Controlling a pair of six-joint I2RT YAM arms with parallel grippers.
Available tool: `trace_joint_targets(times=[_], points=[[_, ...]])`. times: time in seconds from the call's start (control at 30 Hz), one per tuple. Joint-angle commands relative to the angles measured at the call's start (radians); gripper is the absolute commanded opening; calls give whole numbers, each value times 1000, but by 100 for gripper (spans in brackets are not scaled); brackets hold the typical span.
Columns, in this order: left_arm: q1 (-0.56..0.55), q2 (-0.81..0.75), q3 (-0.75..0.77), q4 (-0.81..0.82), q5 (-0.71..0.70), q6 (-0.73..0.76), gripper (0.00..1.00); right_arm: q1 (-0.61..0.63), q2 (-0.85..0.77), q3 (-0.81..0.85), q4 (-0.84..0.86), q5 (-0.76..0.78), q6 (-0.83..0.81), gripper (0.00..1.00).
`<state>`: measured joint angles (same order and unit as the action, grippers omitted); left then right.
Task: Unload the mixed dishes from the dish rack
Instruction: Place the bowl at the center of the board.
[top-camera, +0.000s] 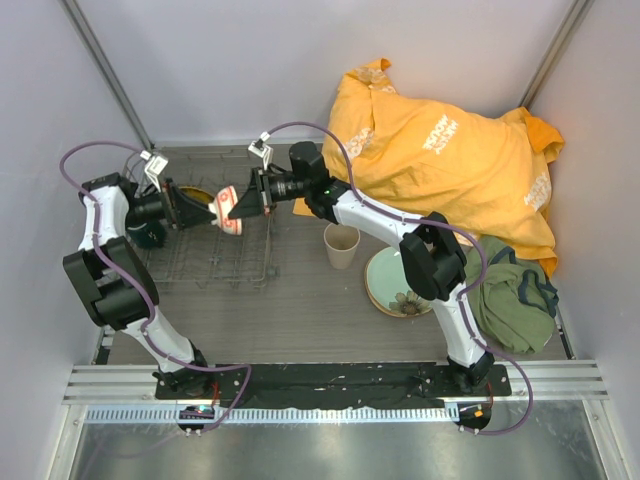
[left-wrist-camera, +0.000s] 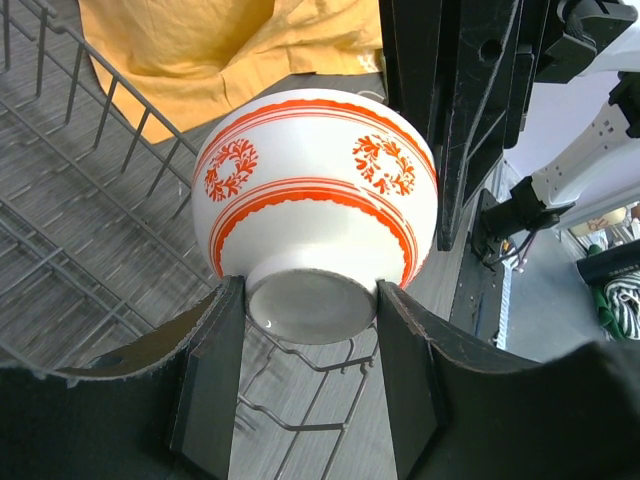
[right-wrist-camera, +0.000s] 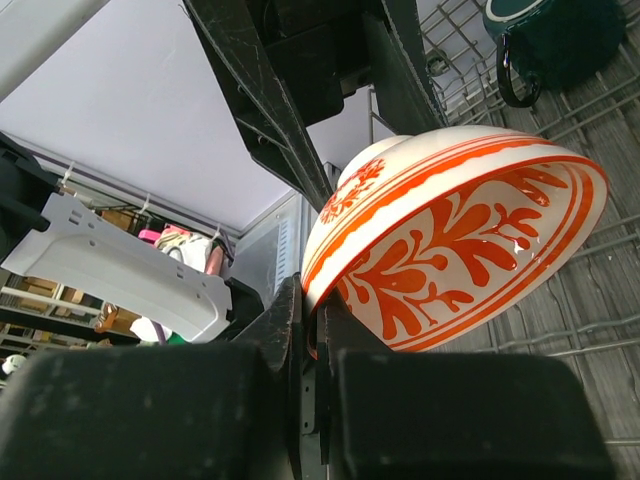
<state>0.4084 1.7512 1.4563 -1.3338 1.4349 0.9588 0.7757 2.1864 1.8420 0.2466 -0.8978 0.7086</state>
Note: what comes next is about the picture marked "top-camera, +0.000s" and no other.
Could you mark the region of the yellow patterned plate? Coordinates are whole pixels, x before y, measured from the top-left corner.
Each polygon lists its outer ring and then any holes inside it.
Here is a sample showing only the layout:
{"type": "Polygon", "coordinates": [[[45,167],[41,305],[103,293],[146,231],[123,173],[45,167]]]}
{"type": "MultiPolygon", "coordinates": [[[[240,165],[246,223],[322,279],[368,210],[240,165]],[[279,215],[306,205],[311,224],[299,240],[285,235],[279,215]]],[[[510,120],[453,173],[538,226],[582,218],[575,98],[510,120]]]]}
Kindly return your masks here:
{"type": "Polygon", "coordinates": [[[187,196],[189,196],[192,199],[198,200],[200,202],[206,202],[208,199],[207,194],[195,187],[190,187],[190,186],[181,186],[180,190],[182,192],[184,192],[187,196]]]}

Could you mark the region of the beige tall cup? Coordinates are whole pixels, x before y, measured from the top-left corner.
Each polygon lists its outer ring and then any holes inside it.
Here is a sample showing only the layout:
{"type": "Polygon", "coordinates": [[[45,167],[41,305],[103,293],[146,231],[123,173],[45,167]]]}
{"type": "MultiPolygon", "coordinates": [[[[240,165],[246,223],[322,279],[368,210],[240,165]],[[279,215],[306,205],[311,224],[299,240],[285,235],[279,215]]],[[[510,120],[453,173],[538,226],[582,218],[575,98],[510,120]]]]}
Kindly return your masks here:
{"type": "Polygon", "coordinates": [[[323,240],[330,265],[338,270],[348,268],[354,260],[360,239],[360,231],[354,227],[327,225],[323,240]]]}

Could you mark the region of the white orange patterned bowl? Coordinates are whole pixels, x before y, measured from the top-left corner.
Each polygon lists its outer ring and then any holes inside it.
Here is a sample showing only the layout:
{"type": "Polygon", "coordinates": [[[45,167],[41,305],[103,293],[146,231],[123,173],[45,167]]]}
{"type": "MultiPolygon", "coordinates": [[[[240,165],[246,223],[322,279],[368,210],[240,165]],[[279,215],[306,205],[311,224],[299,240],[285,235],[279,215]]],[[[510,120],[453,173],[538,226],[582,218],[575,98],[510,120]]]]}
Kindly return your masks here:
{"type": "Polygon", "coordinates": [[[208,204],[209,211],[215,216],[211,224],[226,234],[240,236],[243,233],[242,220],[230,217],[237,203],[238,196],[232,185],[221,189],[208,204]]]}

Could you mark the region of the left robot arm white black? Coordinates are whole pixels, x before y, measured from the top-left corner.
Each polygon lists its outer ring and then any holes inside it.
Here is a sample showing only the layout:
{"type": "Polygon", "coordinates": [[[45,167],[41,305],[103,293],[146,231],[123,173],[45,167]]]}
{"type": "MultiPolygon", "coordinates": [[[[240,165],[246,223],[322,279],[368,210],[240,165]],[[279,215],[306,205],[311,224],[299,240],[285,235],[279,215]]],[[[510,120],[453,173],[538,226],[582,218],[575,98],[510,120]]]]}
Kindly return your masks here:
{"type": "Polygon", "coordinates": [[[143,194],[138,187],[119,173],[80,185],[84,237],[77,252],[64,257],[63,268],[97,326],[142,345],[157,362],[159,385],[200,399],[211,391],[214,374],[201,351],[161,312],[156,284],[137,252],[162,247],[166,225],[185,230],[219,216],[173,181],[143,194]]]}

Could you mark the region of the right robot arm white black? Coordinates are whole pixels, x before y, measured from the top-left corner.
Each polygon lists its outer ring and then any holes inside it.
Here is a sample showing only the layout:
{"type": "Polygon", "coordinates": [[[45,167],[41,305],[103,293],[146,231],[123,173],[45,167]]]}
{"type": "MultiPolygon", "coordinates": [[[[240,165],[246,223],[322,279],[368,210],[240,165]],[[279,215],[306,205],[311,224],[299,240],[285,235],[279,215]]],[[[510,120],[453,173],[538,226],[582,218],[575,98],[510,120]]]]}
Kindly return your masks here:
{"type": "Polygon", "coordinates": [[[466,256],[445,217],[437,212],[428,217],[409,214],[369,199],[331,176],[310,141],[290,148],[288,170],[272,165],[272,150],[264,140],[252,142],[248,150],[263,164],[252,169],[231,218],[266,215],[280,202],[302,199],[317,218],[353,227],[398,251],[410,290],[430,303],[443,331],[453,386],[465,395],[483,388],[494,357],[472,320],[463,293],[466,256]]]}

